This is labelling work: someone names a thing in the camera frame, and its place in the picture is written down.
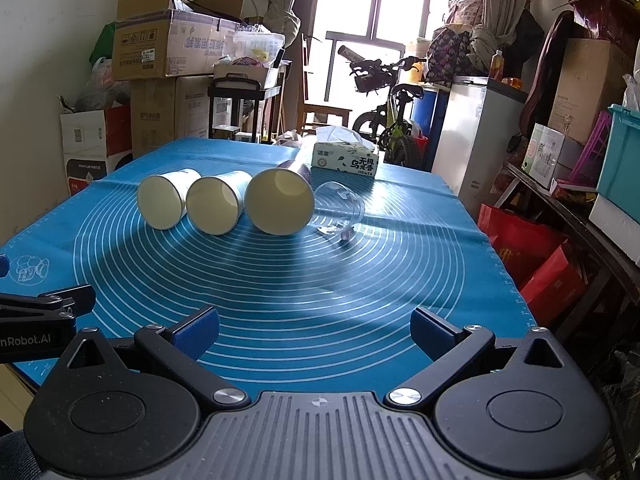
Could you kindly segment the blue plastic barrel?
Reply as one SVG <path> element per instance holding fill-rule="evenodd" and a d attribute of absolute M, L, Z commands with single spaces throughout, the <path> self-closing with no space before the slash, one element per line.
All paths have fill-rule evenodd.
<path fill-rule="evenodd" d="M 438 92 L 426 84 L 421 84 L 421 88 L 422 96 L 413 100 L 410 120 L 414 130 L 427 138 L 431 132 Z"/>

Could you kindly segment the orange drink bottle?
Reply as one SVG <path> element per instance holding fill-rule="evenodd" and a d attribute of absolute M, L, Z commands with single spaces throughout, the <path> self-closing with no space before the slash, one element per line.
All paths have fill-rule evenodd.
<path fill-rule="evenodd" d="M 492 56 L 489 66 L 489 77 L 496 81 L 502 81 L 504 69 L 504 57 L 501 50 L 497 50 Z"/>

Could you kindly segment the white chest freezer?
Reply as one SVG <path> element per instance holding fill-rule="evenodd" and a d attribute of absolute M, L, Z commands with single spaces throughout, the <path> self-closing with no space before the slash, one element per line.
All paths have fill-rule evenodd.
<path fill-rule="evenodd" d="M 454 77 L 431 173 L 442 177 L 466 211 L 491 205 L 491 188 L 520 133 L 526 93 L 488 77 Z"/>

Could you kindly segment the white ink-painting paper cup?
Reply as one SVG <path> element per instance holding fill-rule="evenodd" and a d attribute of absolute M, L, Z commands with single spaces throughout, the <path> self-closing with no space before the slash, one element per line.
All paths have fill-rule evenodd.
<path fill-rule="evenodd" d="M 156 230 L 173 228 L 186 214 L 186 194 L 200 177 L 194 169 L 181 169 L 144 178 L 137 190 L 143 220 Z"/>

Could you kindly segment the red gift bag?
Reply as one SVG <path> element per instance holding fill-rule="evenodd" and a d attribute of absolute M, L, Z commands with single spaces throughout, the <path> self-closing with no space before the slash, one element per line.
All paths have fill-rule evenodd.
<path fill-rule="evenodd" d="M 547 326 L 586 290 L 579 252 L 564 234 L 494 206 L 480 206 L 477 226 L 539 325 Z"/>

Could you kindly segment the clear plastic cup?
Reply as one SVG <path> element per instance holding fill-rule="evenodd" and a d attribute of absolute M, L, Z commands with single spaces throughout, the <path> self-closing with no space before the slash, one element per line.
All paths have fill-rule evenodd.
<path fill-rule="evenodd" d="M 314 191 L 314 214 L 309 224 L 319 234 L 348 242 L 363 215 L 363 199 L 346 185 L 329 181 Z"/>

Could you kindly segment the green and white small box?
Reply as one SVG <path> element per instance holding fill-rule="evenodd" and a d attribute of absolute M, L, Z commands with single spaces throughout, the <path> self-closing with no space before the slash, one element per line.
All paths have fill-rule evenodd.
<path fill-rule="evenodd" d="M 544 188 L 551 184 L 564 136 L 547 126 L 534 125 L 521 170 Z"/>

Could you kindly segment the teal plastic crate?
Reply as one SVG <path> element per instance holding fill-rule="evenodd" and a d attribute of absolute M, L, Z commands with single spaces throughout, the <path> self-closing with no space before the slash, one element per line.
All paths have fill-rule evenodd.
<path fill-rule="evenodd" d="M 639 113 L 617 104 L 608 110 L 612 114 L 612 126 L 597 190 L 629 217 L 639 221 Z"/>

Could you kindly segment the blue and white paper cup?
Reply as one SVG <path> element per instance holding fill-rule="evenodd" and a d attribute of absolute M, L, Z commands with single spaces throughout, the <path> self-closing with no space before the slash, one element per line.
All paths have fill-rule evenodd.
<path fill-rule="evenodd" d="M 194 226 L 209 235 L 234 229 L 244 211 L 244 197 L 252 176 L 235 170 L 200 177 L 186 194 L 186 213 Z"/>

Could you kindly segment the purple paper cup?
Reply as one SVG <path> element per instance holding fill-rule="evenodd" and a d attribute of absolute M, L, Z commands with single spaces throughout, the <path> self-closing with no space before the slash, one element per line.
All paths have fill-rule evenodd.
<path fill-rule="evenodd" d="M 258 230 L 277 236 L 299 232 L 314 214 L 309 167 L 287 160 L 258 172 L 247 185 L 244 203 L 248 218 Z"/>

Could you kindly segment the brown cardboard box right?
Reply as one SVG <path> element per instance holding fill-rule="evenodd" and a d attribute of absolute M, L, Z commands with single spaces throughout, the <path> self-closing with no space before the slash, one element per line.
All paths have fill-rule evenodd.
<path fill-rule="evenodd" d="M 620 104 L 634 61 L 606 40 L 568 40 L 548 127 L 585 145 L 602 110 Z"/>

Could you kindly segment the tissue box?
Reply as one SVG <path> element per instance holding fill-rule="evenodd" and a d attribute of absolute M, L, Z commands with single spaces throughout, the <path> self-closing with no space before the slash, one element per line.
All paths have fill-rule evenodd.
<path fill-rule="evenodd" d="M 322 126 L 316 130 L 311 166 L 374 178 L 378 147 L 352 129 Z"/>

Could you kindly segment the large top cardboard box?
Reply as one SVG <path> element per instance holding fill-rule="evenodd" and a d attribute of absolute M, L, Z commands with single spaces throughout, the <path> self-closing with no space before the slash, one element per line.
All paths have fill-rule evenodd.
<path fill-rule="evenodd" d="M 118 0 L 113 76 L 123 81 L 210 74 L 240 28 L 198 0 Z"/>

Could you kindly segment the patterned fabric bag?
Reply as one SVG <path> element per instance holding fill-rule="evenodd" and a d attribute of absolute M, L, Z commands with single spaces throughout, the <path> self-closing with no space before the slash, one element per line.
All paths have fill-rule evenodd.
<path fill-rule="evenodd" d="M 450 87 L 457 76 L 473 76 L 470 61 L 471 29 L 465 25 L 447 25 L 434 31 L 427 49 L 425 80 Z"/>

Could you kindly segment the black rolling cart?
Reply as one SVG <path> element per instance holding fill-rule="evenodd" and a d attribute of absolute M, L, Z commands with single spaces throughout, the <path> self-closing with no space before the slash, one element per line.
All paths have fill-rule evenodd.
<path fill-rule="evenodd" d="M 211 134 L 214 128 L 214 99 L 231 100 L 231 125 L 238 126 L 241 119 L 241 105 L 245 101 L 254 103 L 254 118 L 252 136 L 250 142 L 255 143 L 258 137 L 258 107 L 260 102 L 267 102 L 280 94 L 281 87 L 275 86 L 264 89 L 260 83 L 253 79 L 235 76 L 213 77 L 207 89 L 209 97 L 207 133 Z"/>

